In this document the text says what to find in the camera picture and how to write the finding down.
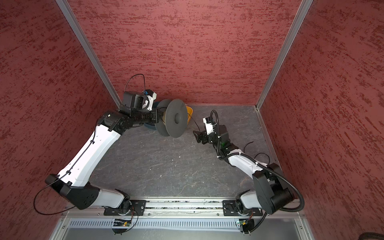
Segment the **grey cable spool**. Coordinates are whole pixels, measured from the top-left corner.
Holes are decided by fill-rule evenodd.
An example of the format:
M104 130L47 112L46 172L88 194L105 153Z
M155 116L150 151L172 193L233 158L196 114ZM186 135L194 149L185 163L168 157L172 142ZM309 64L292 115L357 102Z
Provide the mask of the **grey cable spool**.
M164 99L157 105L158 113L162 114L155 127L163 137L179 138L188 124L188 111L180 99Z

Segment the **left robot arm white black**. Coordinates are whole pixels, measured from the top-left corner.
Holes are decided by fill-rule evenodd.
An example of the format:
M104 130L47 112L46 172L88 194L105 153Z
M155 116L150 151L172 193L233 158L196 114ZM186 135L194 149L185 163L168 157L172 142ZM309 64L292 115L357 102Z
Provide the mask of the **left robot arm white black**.
M122 216L131 213L132 204L126 193L95 187L90 177L108 149L126 130L158 123L161 116L158 110L104 113L87 143L57 175L49 175L46 184L79 210L104 207Z

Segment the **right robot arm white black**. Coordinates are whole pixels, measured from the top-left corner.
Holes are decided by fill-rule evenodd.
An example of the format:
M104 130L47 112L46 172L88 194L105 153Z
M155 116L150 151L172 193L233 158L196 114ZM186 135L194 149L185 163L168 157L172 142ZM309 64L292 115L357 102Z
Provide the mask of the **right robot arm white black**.
M292 185L285 179L280 167L275 163L262 163L245 154L230 141L226 126L220 125L220 131L220 135L214 130L193 131L193 134L198 143L211 144L219 160L240 169L253 180L254 190L245 191L236 198L238 212L244 215L253 208L270 215L277 211L296 212L297 209L286 207L295 196Z

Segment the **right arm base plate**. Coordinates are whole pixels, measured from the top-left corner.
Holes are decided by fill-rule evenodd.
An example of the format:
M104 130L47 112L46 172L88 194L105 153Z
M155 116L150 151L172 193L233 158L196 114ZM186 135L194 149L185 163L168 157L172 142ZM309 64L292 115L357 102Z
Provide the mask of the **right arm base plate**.
M224 216L239 216L239 217L250 217L256 216L261 217L262 211L258 208L247 209L239 200L224 200L223 212Z

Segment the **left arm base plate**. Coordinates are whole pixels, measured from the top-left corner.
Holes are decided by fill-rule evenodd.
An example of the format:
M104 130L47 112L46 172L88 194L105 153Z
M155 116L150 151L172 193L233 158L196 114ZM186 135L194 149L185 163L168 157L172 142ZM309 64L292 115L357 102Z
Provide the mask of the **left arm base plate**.
M146 200L124 200L118 208L105 207L104 216L142 216L146 203Z

